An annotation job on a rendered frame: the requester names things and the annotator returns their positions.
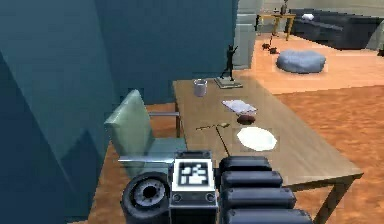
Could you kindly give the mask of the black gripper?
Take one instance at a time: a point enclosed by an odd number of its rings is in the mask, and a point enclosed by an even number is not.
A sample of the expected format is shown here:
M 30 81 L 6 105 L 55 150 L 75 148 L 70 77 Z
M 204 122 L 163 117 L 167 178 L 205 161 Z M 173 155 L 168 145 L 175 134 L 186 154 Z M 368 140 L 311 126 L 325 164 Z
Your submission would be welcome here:
M 125 224 L 169 224 L 169 195 L 165 173 L 146 172 L 134 177 L 120 201 Z

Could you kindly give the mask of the brown wooden dining table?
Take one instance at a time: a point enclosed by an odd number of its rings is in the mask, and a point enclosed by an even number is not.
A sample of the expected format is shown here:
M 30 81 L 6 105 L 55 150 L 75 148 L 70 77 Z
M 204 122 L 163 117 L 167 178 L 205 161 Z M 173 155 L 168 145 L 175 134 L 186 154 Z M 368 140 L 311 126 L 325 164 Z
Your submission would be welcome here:
M 353 181 L 362 176 L 360 168 L 255 80 L 221 89 L 209 79 L 202 97 L 194 94 L 192 80 L 177 80 L 173 88 L 190 150 L 210 149 L 216 161 L 265 156 L 294 191 L 330 186 L 315 224 L 326 223 Z

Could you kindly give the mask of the black figure statue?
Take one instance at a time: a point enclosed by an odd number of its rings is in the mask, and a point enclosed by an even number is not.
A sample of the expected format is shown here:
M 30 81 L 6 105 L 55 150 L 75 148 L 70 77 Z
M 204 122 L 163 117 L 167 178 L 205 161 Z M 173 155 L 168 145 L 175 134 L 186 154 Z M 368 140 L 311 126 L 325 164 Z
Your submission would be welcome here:
M 219 77 L 216 77 L 214 81 L 221 89 L 229 89 L 229 88 L 241 88 L 242 84 L 237 82 L 233 78 L 233 56 L 237 50 L 237 47 L 233 47 L 232 45 L 228 46 L 226 51 L 227 61 L 226 68 L 223 70 Z

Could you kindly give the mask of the thin dark stick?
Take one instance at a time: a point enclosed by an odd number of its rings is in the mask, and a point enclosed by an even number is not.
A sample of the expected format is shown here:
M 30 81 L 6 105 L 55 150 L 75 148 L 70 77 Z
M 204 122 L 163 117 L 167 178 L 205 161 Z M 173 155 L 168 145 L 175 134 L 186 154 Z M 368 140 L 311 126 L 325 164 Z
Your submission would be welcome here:
M 219 131 L 219 126 L 215 126 L 215 130 L 216 130 L 216 133 L 217 133 L 217 135 L 218 135 L 218 137 L 219 137 L 219 139 L 220 139 L 220 141 L 221 141 L 221 143 L 223 145 L 223 148 L 224 148 L 224 151 L 226 153 L 226 156 L 229 157 L 230 156 L 230 152 L 228 151 L 228 148 L 227 148 L 227 146 L 226 146 L 226 144 L 224 142 L 224 139 L 223 139 L 223 137 L 222 137 L 222 135 L 221 135 L 221 133 Z

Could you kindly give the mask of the grey cup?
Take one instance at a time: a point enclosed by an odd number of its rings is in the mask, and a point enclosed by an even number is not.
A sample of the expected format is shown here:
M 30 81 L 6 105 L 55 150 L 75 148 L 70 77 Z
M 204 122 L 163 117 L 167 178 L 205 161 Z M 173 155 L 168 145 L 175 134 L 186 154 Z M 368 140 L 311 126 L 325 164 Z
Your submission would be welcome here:
M 207 93 L 207 81 L 205 79 L 196 79 L 193 84 L 195 96 L 203 97 Z

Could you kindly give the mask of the white plate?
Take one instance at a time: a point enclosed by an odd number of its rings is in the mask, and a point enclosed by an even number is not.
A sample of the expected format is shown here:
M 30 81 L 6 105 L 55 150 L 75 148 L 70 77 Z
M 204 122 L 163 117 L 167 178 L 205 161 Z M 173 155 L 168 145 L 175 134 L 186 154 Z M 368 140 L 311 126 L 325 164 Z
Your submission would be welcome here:
M 268 151 L 275 148 L 277 139 L 266 129 L 245 127 L 237 133 L 240 143 L 254 151 Z

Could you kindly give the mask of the dark red bowl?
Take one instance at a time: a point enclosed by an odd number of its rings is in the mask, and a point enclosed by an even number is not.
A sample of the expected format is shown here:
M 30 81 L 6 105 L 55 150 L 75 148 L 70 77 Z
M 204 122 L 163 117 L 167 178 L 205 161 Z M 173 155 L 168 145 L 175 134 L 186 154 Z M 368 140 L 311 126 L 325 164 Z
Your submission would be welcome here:
M 243 114 L 237 118 L 237 122 L 242 125 L 251 125 L 255 122 L 255 117 Z

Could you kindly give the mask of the small dark floor object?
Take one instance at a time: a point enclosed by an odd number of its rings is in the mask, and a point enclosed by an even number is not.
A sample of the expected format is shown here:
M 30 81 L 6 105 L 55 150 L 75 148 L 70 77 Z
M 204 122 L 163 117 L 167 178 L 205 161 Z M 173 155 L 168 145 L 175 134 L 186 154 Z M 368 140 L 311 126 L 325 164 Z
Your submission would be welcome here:
M 268 43 L 263 43 L 262 44 L 262 49 L 263 50 L 268 50 L 270 54 L 280 54 L 276 47 L 272 47 L 271 46 L 272 40 L 273 40 L 273 36 L 270 37 Z

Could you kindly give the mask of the grey floor cushion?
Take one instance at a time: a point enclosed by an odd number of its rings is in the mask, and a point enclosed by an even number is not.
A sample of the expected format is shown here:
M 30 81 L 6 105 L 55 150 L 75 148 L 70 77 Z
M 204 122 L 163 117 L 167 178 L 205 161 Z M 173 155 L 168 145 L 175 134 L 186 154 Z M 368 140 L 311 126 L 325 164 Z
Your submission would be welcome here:
M 309 74 L 321 72 L 325 62 L 326 57 L 316 51 L 285 50 L 279 54 L 276 66 L 291 73 Z

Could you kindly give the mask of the yellow side table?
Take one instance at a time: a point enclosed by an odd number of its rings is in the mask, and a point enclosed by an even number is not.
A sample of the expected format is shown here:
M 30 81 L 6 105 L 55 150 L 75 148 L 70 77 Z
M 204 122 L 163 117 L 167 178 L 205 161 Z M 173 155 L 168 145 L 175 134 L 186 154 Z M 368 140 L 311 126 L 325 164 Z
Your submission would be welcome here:
M 288 21 L 288 28 L 287 28 L 287 31 L 286 31 L 286 40 L 289 40 L 289 37 L 290 37 L 290 34 L 291 34 L 291 29 L 292 29 L 292 26 L 293 26 L 293 23 L 294 23 L 294 19 L 295 19 L 295 14 L 278 14 L 278 13 L 272 13 L 272 14 L 259 14 L 257 16 L 257 18 L 259 20 L 262 20 L 262 19 L 273 19 L 274 20 L 274 26 L 273 26 L 273 30 L 272 30 L 272 35 L 273 36 L 276 36 L 277 35 L 277 28 L 279 26 L 279 23 L 282 19 L 286 19 Z

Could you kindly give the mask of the dark grey sofa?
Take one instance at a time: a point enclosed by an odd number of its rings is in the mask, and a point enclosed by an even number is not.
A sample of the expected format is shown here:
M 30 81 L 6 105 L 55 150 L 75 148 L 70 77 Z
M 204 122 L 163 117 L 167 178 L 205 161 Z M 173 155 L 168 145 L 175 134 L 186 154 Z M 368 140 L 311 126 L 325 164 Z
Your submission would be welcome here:
M 364 49 L 382 17 L 372 17 L 311 8 L 290 9 L 295 14 L 291 33 L 306 40 L 338 50 Z M 313 20 L 302 19 L 313 14 Z

